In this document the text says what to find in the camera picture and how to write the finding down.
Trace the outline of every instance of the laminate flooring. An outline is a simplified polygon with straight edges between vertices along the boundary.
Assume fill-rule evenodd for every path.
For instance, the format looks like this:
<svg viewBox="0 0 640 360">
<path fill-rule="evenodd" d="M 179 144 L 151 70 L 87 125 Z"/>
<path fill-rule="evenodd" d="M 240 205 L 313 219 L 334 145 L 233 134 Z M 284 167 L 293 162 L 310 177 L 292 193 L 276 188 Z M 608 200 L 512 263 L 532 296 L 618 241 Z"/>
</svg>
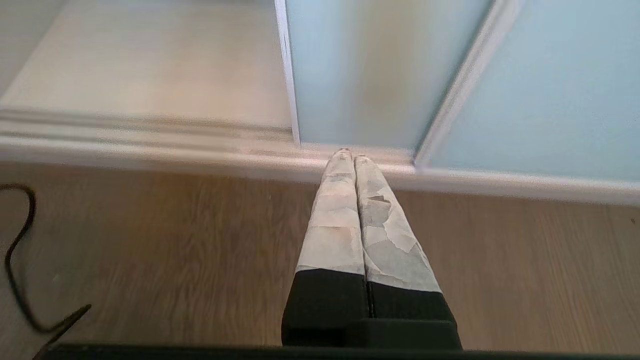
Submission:
<svg viewBox="0 0 640 360">
<path fill-rule="evenodd" d="M 37 315 L 93 308 L 63 341 L 279 345 L 316 185 L 0 163 L 38 210 L 14 255 Z M 640 209 L 397 192 L 467 349 L 640 353 Z M 0 251 L 26 215 L 0 193 Z M 0 352 L 47 339 L 0 281 Z"/>
</svg>

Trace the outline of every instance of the wall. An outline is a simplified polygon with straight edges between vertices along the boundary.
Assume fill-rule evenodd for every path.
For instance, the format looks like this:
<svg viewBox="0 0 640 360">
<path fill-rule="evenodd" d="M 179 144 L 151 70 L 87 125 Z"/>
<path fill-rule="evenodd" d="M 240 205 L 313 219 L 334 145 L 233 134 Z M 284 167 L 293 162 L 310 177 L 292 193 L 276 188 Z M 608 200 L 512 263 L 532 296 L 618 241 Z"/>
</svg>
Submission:
<svg viewBox="0 0 640 360">
<path fill-rule="evenodd" d="M 67 0 L 0 0 L 0 95 Z"/>
<path fill-rule="evenodd" d="M 487 7 L 288 1 L 301 141 L 414 149 Z"/>
<path fill-rule="evenodd" d="M 530 0 L 433 166 L 640 181 L 640 2 Z"/>
</svg>

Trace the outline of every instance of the black cable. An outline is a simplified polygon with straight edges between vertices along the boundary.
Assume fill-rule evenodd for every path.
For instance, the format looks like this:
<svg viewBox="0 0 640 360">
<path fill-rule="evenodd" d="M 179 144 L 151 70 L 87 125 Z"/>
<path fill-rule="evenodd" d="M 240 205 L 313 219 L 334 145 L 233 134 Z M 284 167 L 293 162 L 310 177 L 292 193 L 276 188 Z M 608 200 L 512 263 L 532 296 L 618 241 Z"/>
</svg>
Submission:
<svg viewBox="0 0 640 360">
<path fill-rule="evenodd" d="M 9 246 L 9 249 L 6 251 L 6 255 L 4 256 L 4 270 L 6 272 L 6 276 L 9 279 L 9 285 L 11 286 L 11 291 L 13 297 L 15 298 L 18 307 L 24 318 L 27 320 L 27 323 L 31 326 L 31 328 L 39 332 L 40 334 L 50 334 L 52 332 L 57 333 L 42 347 L 44 349 L 47 345 L 54 343 L 56 340 L 60 338 L 67 330 L 71 328 L 80 318 L 91 308 L 91 304 L 87 304 L 80 309 L 71 313 L 66 318 L 62 319 L 58 323 L 52 326 L 44 326 L 42 325 L 33 314 L 31 307 L 27 300 L 22 296 L 20 289 L 18 287 L 18 283 L 15 280 L 15 276 L 13 275 L 13 270 L 11 268 L 11 256 L 13 255 L 13 251 L 15 250 L 18 243 L 24 237 L 24 235 L 29 231 L 31 225 L 33 225 L 33 219 L 36 215 L 36 194 L 35 192 L 28 186 L 22 184 L 0 184 L 0 192 L 4 190 L 18 190 L 25 195 L 29 200 L 29 213 L 27 214 L 27 219 L 24 221 L 24 225 L 22 225 L 22 229 L 18 235 L 16 235 L 13 243 Z"/>
</svg>

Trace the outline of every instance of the white baseboard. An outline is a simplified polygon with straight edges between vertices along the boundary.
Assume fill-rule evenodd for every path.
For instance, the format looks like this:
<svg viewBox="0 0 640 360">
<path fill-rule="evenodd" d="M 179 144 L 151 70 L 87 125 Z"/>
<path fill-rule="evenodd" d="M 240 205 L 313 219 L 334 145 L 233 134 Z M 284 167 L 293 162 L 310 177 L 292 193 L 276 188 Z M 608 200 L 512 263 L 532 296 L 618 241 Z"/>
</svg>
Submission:
<svg viewBox="0 0 640 360">
<path fill-rule="evenodd" d="M 0 111 L 0 161 L 222 174 L 318 183 L 337 145 L 298 147 L 282 130 Z M 428 168 L 410 151 L 351 147 L 398 190 L 640 205 L 640 183 Z"/>
</svg>

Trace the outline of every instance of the cable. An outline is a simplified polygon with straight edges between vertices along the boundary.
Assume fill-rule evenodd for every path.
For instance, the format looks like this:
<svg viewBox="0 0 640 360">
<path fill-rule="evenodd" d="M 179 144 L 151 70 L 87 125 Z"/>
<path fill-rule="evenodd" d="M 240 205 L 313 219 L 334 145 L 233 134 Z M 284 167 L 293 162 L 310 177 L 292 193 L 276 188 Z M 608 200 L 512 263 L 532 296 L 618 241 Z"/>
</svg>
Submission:
<svg viewBox="0 0 640 360">
<path fill-rule="evenodd" d="M 58 323 L 52 326 L 44 326 L 42 323 L 38 321 L 36 316 L 33 314 L 31 307 L 27 300 L 22 296 L 20 289 L 18 287 L 18 283 L 15 280 L 15 276 L 13 275 L 13 270 L 11 268 L 11 256 L 13 255 L 13 251 L 15 250 L 18 243 L 24 237 L 24 235 L 29 231 L 31 225 L 33 225 L 33 219 L 36 215 L 36 194 L 35 192 L 28 186 L 22 184 L 0 184 L 0 192 L 4 190 L 18 190 L 25 195 L 29 200 L 29 213 L 27 214 L 27 219 L 25 219 L 24 224 L 22 225 L 22 229 L 18 235 L 16 235 L 13 243 L 9 246 L 9 249 L 6 251 L 6 255 L 4 256 L 4 270 L 6 272 L 6 276 L 9 279 L 9 285 L 11 286 L 11 291 L 13 297 L 15 298 L 16 303 L 18 304 L 18 308 L 24 318 L 27 320 L 27 323 L 31 326 L 31 328 L 40 333 L 40 334 L 50 334 L 52 332 L 57 332 L 45 345 L 40 349 L 36 357 L 45 349 L 48 345 L 54 343 L 60 336 L 62 336 L 67 330 L 71 328 L 80 318 L 91 308 L 91 304 L 87 304 L 80 309 L 74 311 L 66 318 L 62 319 Z"/>
</svg>

